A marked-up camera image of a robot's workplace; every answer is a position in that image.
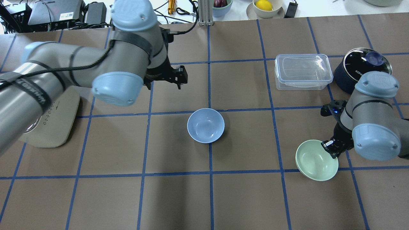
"yellow lemon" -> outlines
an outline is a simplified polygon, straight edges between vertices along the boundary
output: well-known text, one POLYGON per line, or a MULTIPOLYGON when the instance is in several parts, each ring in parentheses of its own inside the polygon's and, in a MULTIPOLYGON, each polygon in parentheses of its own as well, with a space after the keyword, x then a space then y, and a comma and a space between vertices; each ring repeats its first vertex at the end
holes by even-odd
POLYGON ((265 11, 271 11, 273 10, 273 6, 271 5, 271 3, 267 0, 259 0, 256 2, 256 7, 261 9, 261 10, 265 10, 265 11))

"grid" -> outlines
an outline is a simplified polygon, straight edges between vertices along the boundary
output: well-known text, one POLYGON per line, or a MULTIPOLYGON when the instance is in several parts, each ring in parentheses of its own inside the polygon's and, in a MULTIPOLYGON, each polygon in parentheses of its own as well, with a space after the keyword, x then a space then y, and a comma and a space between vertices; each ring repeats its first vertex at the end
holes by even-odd
MULTIPOLYGON (((359 22, 361 24, 362 30, 367 38, 367 41, 370 45, 370 48, 373 49, 371 41, 369 39, 369 36, 366 32, 365 26, 361 20, 361 17, 358 15, 357 16, 359 19, 359 22)), ((261 27, 259 20, 257 22, 257 29, 258 29, 258 34, 260 38, 260 43, 261 43, 261 49, 263 52, 263 58, 262 59, 241 59, 241 60, 220 60, 220 61, 211 61, 211 39, 210 39, 210 27, 207 27, 207 52, 208 52, 208 58, 207 61, 199 61, 199 62, 183 62, 183 63, 172 63, 173 65, 182 65, 182 64, 207 64, 207 69, 208 69, 208 107, 211 108, 211 64, 213 63, 227 63, 227 62, 253 62, 253 61, 263 61, 264 64, 264 71, 265 71, 265 77, 266 77, 266 82, 267 82, 267 90, 268 90, 268 96, 269 96, 269 101, 270 101, 270 107, 268 108, 247 108, 247 109, 228 109, 228 110, 218 110, 221 113, 229 113, 229 112, 240 112, 240 111, 271 111, 272 115, 272 122, 274 125, 274 134, 275 134, 275 141, 276 141, 276 146, 277 146, 277 151, 278 151, 278 158, 279 158, 279 169, 270 169, 270 170, 232 170, 232 171, 214 171, 213 170, 213 160, 212 160, 212 144, 209 144, 209 170, 208 171, 183 171, 183 172, 174 172, 174 173, 146 173, 146 159, 147 159, 147 153, 148 153, 148 140, 149 140, 149 131, 150 131, 150 121, 151 121, 151 116, 155 115, 167 115, 167 114, 189 114, 194 111, 177 111, 177 112, 152 112, 152 99, 153 99, 153 92, 155 90, 154 84, 152 84, 152 89, 150 93, 150 101, 149 101, 149 110, 148 113, 137 113, 137 114, 107 114, 107 115, 93 115, 93 109, 94 109, 94 104, 95 104, 95 97, 92 99, 92 104, 91 104, 91 109, 89 115, 85 116, 77 116, 77 119, 88 119, 88 124, 85 132, 85 137, 83 141, 83 147, 82 147, 82 152, 78 164, 78 169, 76 175, 54 175, 54 176, 17 176, 17 172, 26 148, 26 144, 23 145, 20 157, 18 159, 18 163, 16 165, 15 171, 13 176, 11 177, 0 177, 0 180, 11 180, 7 196, 4 202, 4 205, 2 207, 2 211, 0 214, 0 222, 3 218, 4 211, 7 208, 7 202, 9 199, 9 196, 12 192, 13 184, 15 180, 21 180, 21 179, 55 179, 55 178, 72 178, 75 179, 74 183, 74 188, 72 191, 72 197, 70 201, 70 207, 69 207, 69 212, 67 216, 67 221, 66 221, 66 226, 65 229, 67 230, 70 225, 70 218, 71 218, 71 212, 72 212, 72 207, 73 203, 75 200, 75 195, 76 195, 76 188, 78 184, 78 180, 80 178, 118 178, 118 177, 141 177, 142 182, 140 186, 140 198, 139 198, 139 211, 138 211, 138 218, 137 218, 137 229, 140 229, 140 224, 141 224, 141 216, 142 216, 142 207, 143 207, 143 196, 144 196, 144 181, 146 177, 151 177, 151 176, 179 176, 179 175, 209 175, 210 177, 210 221, 211 221, 211 229, 215 229, 214 225, 214 205, 213 205, 213 175, 214 174, 259 174, 259 173, 280 173, 281 174, 281 183, 282 183, 282 191, 283 191, 283 199, 285 203, 285 212, 286 212, 286 217, 287 217, 287 224, 288 224, 288 229, 292 229, 291 227, 291 219, 290 219, 290 211, 289 211, 289 205, 288 205, 288 198, 287 198, 287 192, 286 192, 286 185, 285 185, 285 173, 290 173, 290 172, 299 172, 298 169, 284 169, 283 167, 283 162, 281 158, 281 150, 280 150, 280 140, 279 140, 279 133, 277 130, 277 125, 276 125, 276 116, 275 116, 275 111, 277 110, 292 110, 292 109, 310 109, 310 108, 321 108, 320 106, 294 106, 294 107, 275 107, 273 103, 273 98, 272 98, 272 93, 270 89, 270 79, 269 79, 269 74, 267 70, 267 61, 275 60, 274 58, 266 58, 265 54, 265 48, 264 48, 264 43, 263 43, 263 37, 262 37, 262 32, 261 32, 261 27), (82 160, 84 156, 84 151, 85 147, 87 144, 87 138, 88 138, 88 133, 91 125, 91 121, 94 117, 117 117, 117 116, 142 116, 145 115, 148 117, 148 122, 147 122, 147 129, 146 129, 146 138, 145 138, 145 147, 144 147, 144 160, 143 160, 143 168, 142 168, 142 173, 139 174, 104 174, 104 175, 80 175, 81 171, 81 165, 82 165, 82 160)), ((308 26, 311 32, 312 39, 314 41, 314 45, 316 48, 316 52, 320 53, 318 44, 314 35, 314 31, 310 22, 310 19, 307 18, 308 26)), ((106 42, 105 42, 105 48, 108 43, 108 38, 109 38, 110 30, 108 30, 107 37, 106 37, 106 42)), ((59 42, 61 41, 61 38, 63 36, 63 31, 61 31, 60 37, 59 37, 59 42)), ((11 48, 14 44, 14 41, 16 39, 16 36, 14 36, 13 41, 7 51, 6 57, 2 63, 2 66, 0 67, 0 73, 2 72, 2 69, 4 67, 4 64, 6 63, 6 60, 9 56, 9 53, 11 51, 11 48)), ((391 56, 391 55, 409 55, 409 53, 385 53, 384 55, 386 56, 391 56)), ((329 55, 328 57, 343 57, 341 55, 329 55)), ((332 91, 330 85, 327 86, 328 93, 330 95, 330 99, 333 99, 332 91)), ((404 118, 403 113, 400 109, 400 106, 407 106, 409 103, 399 103, 396 98, 394 100, 394 106, 396 106, 399 115, 401 118, 404 118)), ((409 166, 403 165, 403 166, 378 166, 378 167, 354 167, 351 162, 351 158, 349 156, 349 152, 346 152, 346 157, 348 160, 349 167, 340 167, 339 171, 350 171, 351 177, 353 180, 353 184, 355 187, 356 191, 356 196, 358 198, 359 206, 361 209, 362 213, 362 218, 364 220, 365 228, 370 229, 370 224, 368 223, 368 220, 366 218, 364 206, 362 204, 361 196, 360 196, 360 190, 359 186, 357 184, 356 178, 355 178, 355 171, 359 170, 384 170, 384 169, 409 169, 409 166)))

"blue tape line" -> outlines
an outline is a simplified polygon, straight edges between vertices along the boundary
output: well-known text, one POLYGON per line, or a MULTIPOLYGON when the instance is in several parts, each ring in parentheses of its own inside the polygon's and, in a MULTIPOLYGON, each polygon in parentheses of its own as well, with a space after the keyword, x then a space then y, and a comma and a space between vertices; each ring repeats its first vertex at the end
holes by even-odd
POLYGON ((260 23, 259 23, 258 19, 256 20, 256 22, 257 22, 257 28, 258 28, 258 35, 260 37, 261 50, 263 51, 265 78, 266 78, 266 81, 267 81, 268 97, 270 99, 271 114, 272 114, 272 118, 273 118, 274 135, 275 135, 276 144, 277 144, 277 153, 278 153, 279 164, 280 164, 280 173, 281 173, 281 184, 283 186, 285 214, 287 216, 288 229, 291 230, 292 229, 291 228, 291 219, 290 219, 290 211, 289 211, 289 208, 288 208, 287 189, 285 187, 283 161, 281 159, 280 141, 279 141, 278 132, 277 132, 276 117, 275 117, 275 112, 274 112, 274 104, 273 104, 273 100, 272 100, 272 97, 271 97, 270 81, 269 81, 269 78, 268 78, 268 70, 267 70, 267 61, 265 60, 265 50, 264 50, 263 36, 261 35, 261 28, 260 28, 260 23))
POLYGON ((352 180, 354 182, 354 187, 355 187, 355 191, 356 191, 356 194, 357 194, 358 203, 359 203, 359 206, 361 208, 362 218, 364 219, 365 229, 369 230, 368 220, 366 219, 364 205, 362 204, 362 199, 361 199, 361 195, 360 195, 360 192, 359 192, 358 183, 357 183, 356 178, 355 178, 355 172, 354 172, 354 169, 352 167, 352 162, 351 162, 351 158, 349 157, 348 150, 345 151, 345 154, 346 154, 346 158, 348 159, 349 168, 351 170, 351 176, 352 176, 352 180))
MULTIPOLYGON (((211 70, 210 70, 210 26, 207 26, 207 92, 208 107, 211 108, 211 70)), ((209 144, 209 188, 210 188, 210 229, 214 230, 214 204, 213 204, 213 150, 209 144)))
POLYGON ((207 26, 207 62, 210 63, 210 26, 207 26))
POLYGON ((223 112, 243 112, 243 111, 266 111, 271 110, 271 108, 235 108, 235 109, 217 109, 216 111, 223 112))
POLYGON ((108 29, 108 32, 107 32, 107 34, 106 34, 106 40, 105 40, 105 46, 104 46, 104 49, 106 49, 107 48, 107 46, 108 46, 108 41, 109 41, 109 34, 111 33, 111 28, 109 28, 108 29))
POLYGON ((294 107, 274 107, 274 110, 286 110, 286 109, 312 109, 321 108, 322 106, 294 106, 294 107))
POLYGON ((157 112, 157 113, 151 113, 151 115, 184 114, 184 113, 193 113, 193 112, 194 111, 157 112))
POLYGON ((280 173, 280 169, 231 170, 214 171, 213 174, 252 174, 252 173, 280 173))
POLYGON ((345 55, 328 55, 328 58, 344 57, 345 55))
POLYGON ((15 34, 14 37, 13 37, 13 40, 11 41, 9 50, 7 51, 6 56, 4 57, 3 64, 2 64, 1 67, 0 67, 0 72, 3 70, 3 67, 4 67, 4 65, 6 64, 7 58, 9 57, 11 48, 13 47, 13 44, 14 44, 14 41, 16 40, 16 37, 17 37, 17 35, 15 34))
POLYGON ((319 54, 319 49, 318 49, 318 45, 317 45, 317 40, 315 39, 314 31, 313 31, 313 29, 312 29, 312 25, 311 25, 311 22, 310 22, 310 18, 309 18, 309 17, 307 17, 307 22, 308 22, 308 27, 310 28, 310 31, 311 31, 312 40, 314 41, 315 50, 317 51, 317 54, 319 54))
POLYGON ((353 167, 353 170, 409 169, 409 165, 353 167))
POLYGON ((193 65, 193 64, 205 64, 208 61, 188 61, 188 62, 172 62, 171 65, 193 65))
POLYGON ((23 147, 21 148, 20 157, 18 158, 16 169, 14 170, 13 178, 12 178, 12 180, 10 182, 9 190, 7 191, 6 199, 4 200, 3 208, 1 209, 0 223, 1 223, 1 220, 3 219, 3 215, 4 215, 4 211, 6 210, 7 202, 9 201, 11 189, 13 188, 14 181, 16 179, 18 168, 20 167, 21 159, 23 158, 23 154, 24 154, 24 150, 25 150, 26 145, 27 145, 27 143, 24 143, 23 147))
POLYGON ((84 142, 83 142, 82 150, 81 150, 81 156, 80 156, 79 162, 78 162, 78 168, 77 168, 77 173, 76 173, 76 176, 75 176, 74 188, 72 190, 70 207, 68 209, 68 216, 67 216, 67 222, 65 224, 65 230, 68 230, 68 228, 70 226, 71 212, 72 212, 72 207, 74 205, 75 193, 76 193, 76 188, 77 188, 77 185, 78 185, 79 174, 80 174, 80 171, 81 171, 82 160, 84 158, 85 147, 87 145, 88 133, 90 131, 91 120, 92 120, 92 111, 94 110, 94 104, 95 104, 95 97, 92 98, 91 109, 90 109, 90 117, 88 118, 87 129, 85 131, 84 142))
POLYGON ((387 56, 390 56, 390 55, 409 55, 409 53, 386 53, 386 54, 382 54, 382 55, 387 55, 387 56))
POLYGON ((359 23, 361 24, 362 30, 364 31, 364 34, 366 36, 366 40, 368 41, 369 47, 371 48, 371 50, 373 50, 371 40, 369 39, 369 36, 368 36, 368 34, 366 32, 366 29, 365 29, 364 23, 362 22, 361 16, 359 14, 357 16, 358 16, 358 19, 359 19, 359 23))
POLYGON ((60 42, 61 42, 61 38, 63 38, 63 32, 64 32, 64 30, 62 29, 62 30, 61 30, 61 33, 60 33, 60 38, 58 38, 58 43, 60 43, 60 42))
MULTIPOLYGON (((393 169, 409 169, 409 165, 395 166, 369 166, 369 167, 353 167, 354 171, 365 170, 393 170, 393 169)), ((349 167, 339 168, 338 171, 350 171, 349 167)), ((300 172, 298 169, 283 169, 284 172, 300 172)), ((145 177, 151 176, 186 176, 186 175, 210 175, 210 174, 260 174, 260 173, 281 173, 280 169, 255 169, 255 170, 228 170, 228 171, 187 171, 187 172, 172 172, 172 173, 145 173, 145 177)), ((116 178, 116 177, 142 177, 143 174, 95 174, 95 175, 79 175, 79 178, 116 178)), ((15 180, 35 180, 35 179, 74 179, 76 175, 59 175, 59 176, 16 176, 15 180)), ((12 176, 0 177, 0 180, 11 180, 12 176)))
POLYGON ((214 230, 213 174, 210 173, 210 229, 214 230))
MULTIPOLYGON (((274 110, 287 110, 287 109, 312 109, 321 108, 322 106, 294 106, 294 107, 275 107, 274 110)), ((271 110, 271 108, 235 108, 235 109, 218 109, 220 113, 224 112, 243 112, 243 111, 266 111, 271 110)), ((153 113, 120 113, 120 114, 100 114, 92 116, 76 116, 77 119, 89 118, 89 117, 126 117, 126 116, 146 116, 146 115, 169 115, 169 114, 186 114, 193 113, 194 111, 174 111, 174 112, 153 112, 153 113)))
POLYGON ((211 108, 211 76, 210 63, 207 64, 207 106, 211 108))
POLYGON ((328 93, 330 94, 331 101, 333 101, 334 97, 332 96, 332 91, 331 91, 330 84, 327 85, 327 89, 328 89, 328 93))
POLYGON ((146 116, 148 113, 120 113, 120 114, 99 114, 92 117, 127 117, 127 116, 146 116))
POLYGON ((396 106, 396 108, 397 108, 397 110, 398 110, 398 112, 399 112, 400 118, 403 119, 403 118, 404 118, 404 117, 403 117, 403 113, 402 113, 402 111, 400 110, 399 103, 398 103, 398 101, 396 100, 395 97, 393 97, 393 101, 395 102, 395 106, 396 106))
POLYGON ((284 169, 284 172, 300 172, 298 169, 284 169))
POLYGON ((141 190, 139 192, 139 209, 138 209, 138 219, 136 229, 139 230, 141 227, 141 217, 142 217, 142 203, 144 200, 144 188, 145 188, 145 172, 146 172, 146 159, 148 157, 148 144, 149 144, 149 130, 151 127, 151 112, 152 112, 152 101, 153 101, 153 91, 155 88, 155 83, 152 82, 151 85, 151 96, 149 99, 149 115, 148 124, 146 125, 146 137, 145 137, 145 151, 144 151, 144 163, 142 166, 142 179, 141 179, 141 190))
POLYGON ((87 116, 76 116, 75 117, 75 119, 83 119, 83 118, 90 118, 90 116, 87 115, 87 116))
POLYGON ((27 180, 27 179, 67 179, 75 178, 75 175, 59 175, 59 176, 17 176, 16 180, 27 180))
POLYGON ((264 59, 219 60, 219 61, 210 61, 210 63, 246 62, 246 61, 263 61, 263 60, 264 59))

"light green bowl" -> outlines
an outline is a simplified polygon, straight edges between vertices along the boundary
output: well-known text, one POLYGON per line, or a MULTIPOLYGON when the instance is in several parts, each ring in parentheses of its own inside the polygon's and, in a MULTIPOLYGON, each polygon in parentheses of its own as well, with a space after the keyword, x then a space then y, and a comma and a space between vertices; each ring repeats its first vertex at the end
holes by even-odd
POLYGON ((332 159, 320 140, 304 141, 295 153, 297 168, 306 177, 317 181, 329 180, 338 171, 338 158, 332 159))

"black pot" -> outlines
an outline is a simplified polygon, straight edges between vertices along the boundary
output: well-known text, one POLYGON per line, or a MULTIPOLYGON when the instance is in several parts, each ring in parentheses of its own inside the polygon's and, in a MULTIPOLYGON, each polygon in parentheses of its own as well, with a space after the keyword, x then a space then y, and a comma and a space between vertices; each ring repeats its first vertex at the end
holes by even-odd
POLYGON ((364 73, 381 71, 392 75, 389 61, 375 50, 356 48, 349 51, 334 71, 334 80, 346 93, 352 94, 364 73))

